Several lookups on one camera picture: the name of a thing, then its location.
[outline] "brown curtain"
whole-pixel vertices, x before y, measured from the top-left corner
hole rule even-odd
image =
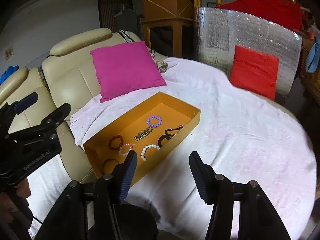
[[[121,10],[121,5],[132,9],[132,0],[98,0],[100,28],[108,28],[115,32],[113,15],[115,10]]]

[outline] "blue cloth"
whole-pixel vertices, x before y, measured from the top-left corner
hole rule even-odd
[[[320,36],[316,37],[306,60],[306,72],[316,71],[320,59]]]
[[[2,73],[0,77],[0,85],[18,69],[19,69],[19,66],[15,66],[15,67],[9,66],[7,70]]]

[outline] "pink pillow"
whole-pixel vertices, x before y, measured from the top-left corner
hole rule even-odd
[[[167,85],[144,41],[98,48],[90,54],[101,86],[101,103],[137,89]]]

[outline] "orange box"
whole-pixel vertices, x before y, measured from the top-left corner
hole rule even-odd
[[[147,119],[157,115],[162,119],[161,125],[153,129],[146,137],[136,141],[134,137],[148,127]],[[151,123],[156,124],[157,120],[152,119]],[[179,143],[199,124],[200,110],[165,93],[158,92],[139,105],[135,106],[118,119],[103,128],[100,132],[84,143],[84,150],[87,154],[92,169],[100,178],[105,173],[111,173],[117,162],[123,163],[124,156],[120,156],[118,151],[108,147],[109,140],[115,135],[121,135],[124,143],[134,144],[132,150],[138,155],[137,168],[132,180],[132,185],[139,181],[144,175],[155,168]],[[156,144],[164,131],[170,128],[183,128],[178,131],[169,141],[163,140],[163,146],[157,150],[149,148],[145,156],[147,161],[141,159],[141,152],[146,145]],[[102,164],[108,161],[102,170]]]

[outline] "pillow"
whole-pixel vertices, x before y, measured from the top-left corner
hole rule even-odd
[[[230,83],[275,100],[278,65],[277,57],[235,46]]]
[[[137,89],[166,85],[144,41],[102,47],[90,54],[101,86],[101,103]]]

